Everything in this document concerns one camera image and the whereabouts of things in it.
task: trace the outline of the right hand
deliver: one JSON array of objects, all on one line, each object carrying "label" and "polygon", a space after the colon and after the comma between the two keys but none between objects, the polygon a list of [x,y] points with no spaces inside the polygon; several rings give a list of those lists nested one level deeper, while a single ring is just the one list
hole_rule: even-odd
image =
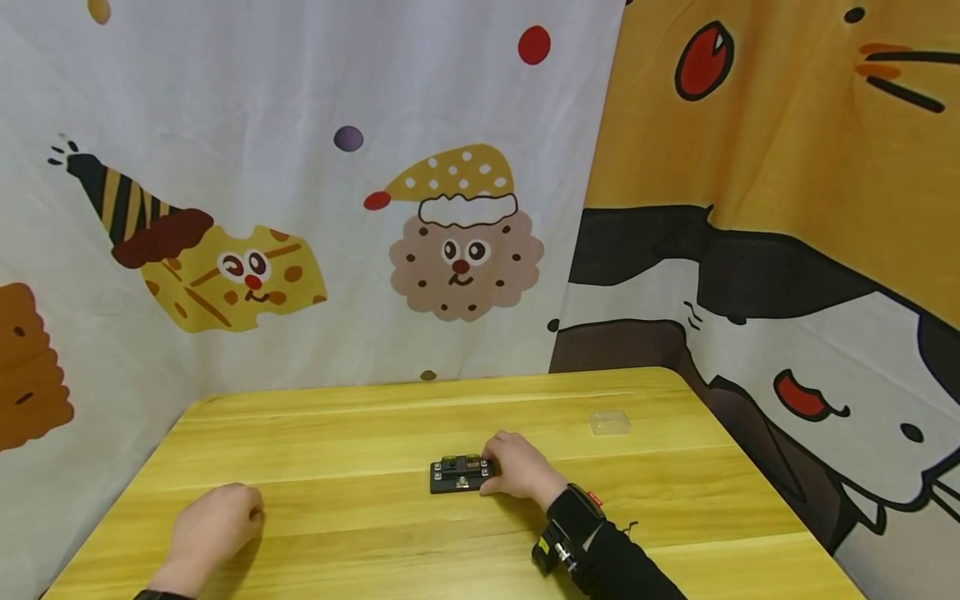
[{"label": "right hand", "polygon": [[569,483],[518,433],[497,431],[480,456],[494,459],[500,467],[500,474],[480,487],[480,495],[502,492],[532,498],[546,512]]}]

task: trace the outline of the red tongue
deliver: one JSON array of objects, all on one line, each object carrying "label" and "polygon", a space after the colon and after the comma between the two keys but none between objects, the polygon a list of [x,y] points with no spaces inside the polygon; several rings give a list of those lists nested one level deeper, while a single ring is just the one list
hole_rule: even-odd
[{"label": "red tongue", "polygon": [[774,390],[780,402],[800,417],[819,420],[828,414],[829,407],[823,395],[797,383],[789,369],[774,378]]},{"label": "red tongue", "polygon": [[701,100],[727,78],[732,64],[733,38],[713,21],[686,44],[677,65],[677,91],[685,100]]}]

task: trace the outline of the wood grain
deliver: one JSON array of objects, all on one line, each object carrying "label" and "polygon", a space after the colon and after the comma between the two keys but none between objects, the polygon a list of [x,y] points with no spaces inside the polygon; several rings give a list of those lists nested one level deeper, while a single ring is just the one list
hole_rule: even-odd
[{"label": "wood grain", "polygon": [[[622,410],[626,436],[594,437]],[[47,594],[133,596],[162,561],[174,515],[243,481],[264,537],[204,598],[575,598],[543,579],[537,507],[431,496],[429,463],[520,431],[696,598],[862,598],[700,400],[660,369],[214,397],[183,415]],[[459,577],[448,573],[458,572]]]}]

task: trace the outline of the cartoon mouth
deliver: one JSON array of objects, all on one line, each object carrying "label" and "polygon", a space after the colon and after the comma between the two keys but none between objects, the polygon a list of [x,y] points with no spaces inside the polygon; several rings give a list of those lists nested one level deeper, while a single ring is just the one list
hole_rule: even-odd
[{"label": "cartoon mouth", "polygon": [[473,283],[473,277],[467,277],[466,279],[464,279],[463,281],[461,281],[461,280],[460,280],[460,276],[458,276],[456,273],[454,273],[454,274],[453,274],[453,277],[451,277],[451,278],[450,278],[450,281],[448,281],[446,284],[447,284],[447,285],[453,285],[454,283],[456,283],[457,285],[460,285],[460,286],[470,285],[471,283]]},{"label": "cartoon mouth", "polygon": [[257,302],[266,302],[269,297],[270,297],[270,293],[267,293],[261,297],[258,297],[256,294],[253,293],[253,290],[247,290],[247,295],[244,296],[244,300],[246,300],[247,302],[249,302],[250,300],[254,300]]},{"label": "cartoon mouth", "polygon": [[[860,48],[867,62],[939,62],[941,64],[960,64],[960,54],[954,52],[929,52],[912,50],[906,46],[888,44],[866,44]],[[895,84],[891,80],[900,76],[897,67],[888,64],[859,64],[854,69],[866,77],[868,84],[895,98],[908,102],[915,107],[941,113],[947,109],[944,103],[926,96],[916,90]]]},{"label": "cartoon mouth", "polygon": [[789,369],[784,369],[774,377],[774,391],[783,406],[803,420],[817,422],[830,415],[836,415],[837,417],[850,416],[849,406],[844,406],[840,410],[833,408],[827,404],[827,400],[820,390],[806,388],[797,383],[793,372]]},{"label": "cartoon mouth", "polygon": [[686,44],[674,85],[689,102],[703,100],[727,79],[733,67],[733,36],[720,21],[705,25]]}]

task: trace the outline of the left hand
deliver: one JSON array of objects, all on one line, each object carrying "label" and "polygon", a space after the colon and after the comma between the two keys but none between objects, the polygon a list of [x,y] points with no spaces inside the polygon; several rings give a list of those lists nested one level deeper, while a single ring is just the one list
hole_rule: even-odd
[{"label": "left hand", "polygon": [[213,572],[262,528],[257,488],[233,483],[205,493],[177,515],[166,562],[149,589],[198,597]]}]

